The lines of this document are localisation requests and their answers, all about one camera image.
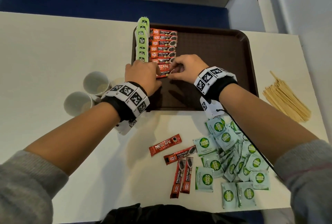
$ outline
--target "left hand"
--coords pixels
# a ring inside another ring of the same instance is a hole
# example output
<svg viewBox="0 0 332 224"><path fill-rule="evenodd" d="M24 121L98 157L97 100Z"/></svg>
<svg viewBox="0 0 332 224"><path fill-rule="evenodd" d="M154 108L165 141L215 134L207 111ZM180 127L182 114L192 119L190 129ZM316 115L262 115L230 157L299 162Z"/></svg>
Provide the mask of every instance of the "left hand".
<svg viewBox="0 0 332 224"><path fill-rule="evenodd" d="M161 86L161 81L156 80L156 75L160 75L160 69L156 62L136 60L132 66L126 65L124 81L138 83L145 89L147 96L151 96Z"/></svg>

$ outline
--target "black pants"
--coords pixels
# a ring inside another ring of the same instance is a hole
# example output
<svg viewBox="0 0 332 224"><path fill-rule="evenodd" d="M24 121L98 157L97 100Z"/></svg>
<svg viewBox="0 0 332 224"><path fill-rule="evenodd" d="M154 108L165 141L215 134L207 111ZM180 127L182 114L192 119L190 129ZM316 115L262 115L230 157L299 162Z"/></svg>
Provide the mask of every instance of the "black pants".
<svg viewBox="0 0 332 224"><path fill-rule="evenodd" d="M99 223L246 224L247 222L222 213L194 211L178 205L155 205L142 208L138 203L111 210Z"/></svg>

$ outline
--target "forearm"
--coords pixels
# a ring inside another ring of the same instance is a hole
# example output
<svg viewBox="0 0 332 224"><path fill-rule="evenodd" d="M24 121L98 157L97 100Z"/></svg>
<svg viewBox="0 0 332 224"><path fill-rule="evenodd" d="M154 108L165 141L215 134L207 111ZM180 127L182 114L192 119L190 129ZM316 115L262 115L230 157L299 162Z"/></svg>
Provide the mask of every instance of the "forearm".
<svg viewBox="0 0 332 224"><path fill-rule="evenodd" d="M236 84L226 86L219 100L272 163L294 147L317 139L303 126Z"/></svg>
<svg viewBox="0 0 332 224"><path fill-rule="evenodd" d="M71 175L119 121L117 111L102 102L37 139L25 151Z"/></svg>

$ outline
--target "right hand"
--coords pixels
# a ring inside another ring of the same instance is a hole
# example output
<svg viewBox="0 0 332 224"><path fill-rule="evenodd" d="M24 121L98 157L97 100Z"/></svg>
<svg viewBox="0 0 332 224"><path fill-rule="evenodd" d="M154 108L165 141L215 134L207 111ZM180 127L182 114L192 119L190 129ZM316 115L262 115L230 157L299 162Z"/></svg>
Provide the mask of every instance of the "right hand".
<svg viewBox="0 0 332 224"><path fill-rule="evenodd" d="M202 61L202 59L196 54L183 54L179 57L175 57L175 60L170 66L169 79L183 80L188 83L194 83L197 76L203 69L209 66Z"/></svg>

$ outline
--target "bundle of stirrers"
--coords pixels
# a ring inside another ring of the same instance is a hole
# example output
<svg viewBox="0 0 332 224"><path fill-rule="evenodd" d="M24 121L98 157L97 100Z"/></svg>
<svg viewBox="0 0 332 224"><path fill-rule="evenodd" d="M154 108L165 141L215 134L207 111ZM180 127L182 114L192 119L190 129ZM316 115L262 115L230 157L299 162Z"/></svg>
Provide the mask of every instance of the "bundle of stirrers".
<svg viewBox="0 0 332 224"><path fill-rule="evenodd" d="M295 96L288 85L276 77L273 85L265 88L263 95L276 109L280 110L296 122L308 121L311 111Z"/></svg>

